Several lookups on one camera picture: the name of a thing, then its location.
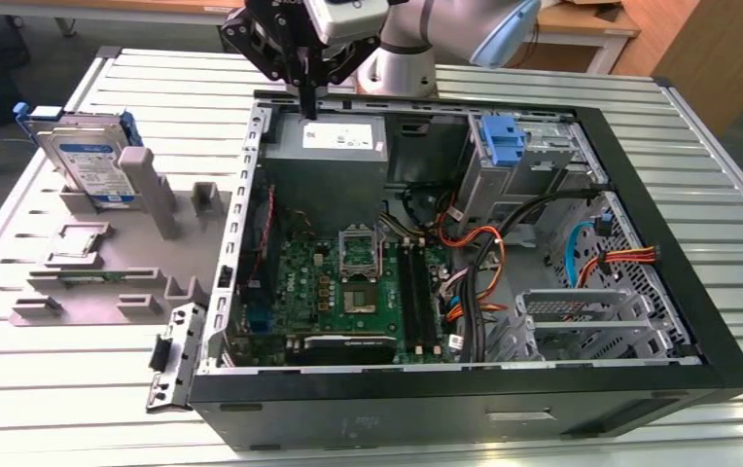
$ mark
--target sticker on power supply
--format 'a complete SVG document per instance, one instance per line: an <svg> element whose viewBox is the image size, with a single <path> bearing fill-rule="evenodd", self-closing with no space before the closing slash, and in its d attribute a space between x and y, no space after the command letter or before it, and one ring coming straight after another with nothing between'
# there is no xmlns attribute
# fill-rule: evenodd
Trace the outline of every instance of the sticker on power supply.
<svg viewBox="0 0 743 467"><path fill-rule="evenodd" d="M373 149L372 126L310 122L302 128L305 149Z"/></svg>
<svg viewBox="0 0 743 467"><path fill-rule="evenodd" d="M129 202L134 190L117 167L117 154L108 144L61 144L60 154L85 193L98 201Z"/></svg>

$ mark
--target green motherboard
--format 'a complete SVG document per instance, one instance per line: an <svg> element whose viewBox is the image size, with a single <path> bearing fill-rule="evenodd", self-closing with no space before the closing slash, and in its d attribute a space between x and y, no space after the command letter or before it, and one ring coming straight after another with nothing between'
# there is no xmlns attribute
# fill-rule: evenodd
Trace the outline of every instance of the green motherboard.
<svg viewBox="0 0 743 467"><path fill-rule="evenodd" d="M445 361L445 356L434 351L416 354L405 348L397 246L393 242L381 243L377 250L378 277L376 281L368 281L356 277L341 280L336 240L296 239L282 243L272 309L258 318L265 322L250 340L254 365L284 364L281 338L289 335L386 336L397 341L392 363ZM370 263L373 250L368 244L346 242L344 264ZM436 282L436 272L446 263L446 253L440 247L425 247L422 251L429 269L425 276ZM440 333L438 316L436 327Z"/></svg>

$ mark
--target metal table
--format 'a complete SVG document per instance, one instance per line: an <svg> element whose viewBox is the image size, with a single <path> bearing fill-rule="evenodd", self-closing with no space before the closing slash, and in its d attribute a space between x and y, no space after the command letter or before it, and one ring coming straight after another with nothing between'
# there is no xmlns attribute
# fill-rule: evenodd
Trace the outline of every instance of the metal table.
<svg viewBox="0 0 743 467"><path fill-rule="evenodd" d="M743 174L675 91L641 78L452 66L438 67L437 78L444 97L602 109L743 347ZM250 92L278 88L233 55L122 50L94 60L68 109L128 107L173 188L197 179L225 185L240 165ZM15 328L7 322L64 215L61 184L37 152L0 209L0 465L653 466L678 464L681 456L697 465L743 465L743 397L613 440L232 452L197 414L144 413L158 326Z"/></svg>

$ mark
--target ram slot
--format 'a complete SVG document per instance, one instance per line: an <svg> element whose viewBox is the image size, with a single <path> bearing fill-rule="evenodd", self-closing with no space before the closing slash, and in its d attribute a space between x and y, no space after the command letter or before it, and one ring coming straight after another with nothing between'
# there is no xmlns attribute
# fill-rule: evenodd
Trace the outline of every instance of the ram slot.
<svg viewBox="0 0 743 467"><path fill-rule="evenodd" d="M425 251L422 247L412 248L410 272L412 290L414 292L413 307L421 328L421 345L424 350L430 351L437 345L437 326L434 323L428 266L425 265Z"/></svg>
<svg viewBox="0 0 743 467"><path fill-rule="evenodd" d="M412 245L397 248L397 281L400 284L400 307L405 347L413 350L421 345L421 324L414 308L414 284L412 282Z"/></svg>

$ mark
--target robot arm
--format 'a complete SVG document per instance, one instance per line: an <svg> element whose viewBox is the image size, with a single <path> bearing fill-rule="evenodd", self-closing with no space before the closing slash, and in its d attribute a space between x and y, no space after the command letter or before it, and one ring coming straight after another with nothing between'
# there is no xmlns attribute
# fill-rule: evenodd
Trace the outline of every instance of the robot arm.
<svg viewBox="0 0 743 467"><path fill-rule="evenodd" d="M432 49L485 68L502 66L532 30L540 0L410 0L393 6L380 48L358 81L369 94L420 97L434 90Z"/></svg>
<svg viewBox="0 0 743 467"><path fill-rule="evenodd" d="M317 97L340 84L378 45L389 4L405 0L245 0L221 27L229 44L298 95L314 120ZM330 48L336 53L325 58Z"/></svg>
<svg viewBox="0 0 743 467"><path fill-rule="evenodd" d="M540 0L245 0L221 33L262 74L284 81L302 116L314 120L326 85L364 62L366 92L413 96L433 90L432 46L472 64L501 66L538 6ZM366 60L380 30L381 49Z"/></svg>

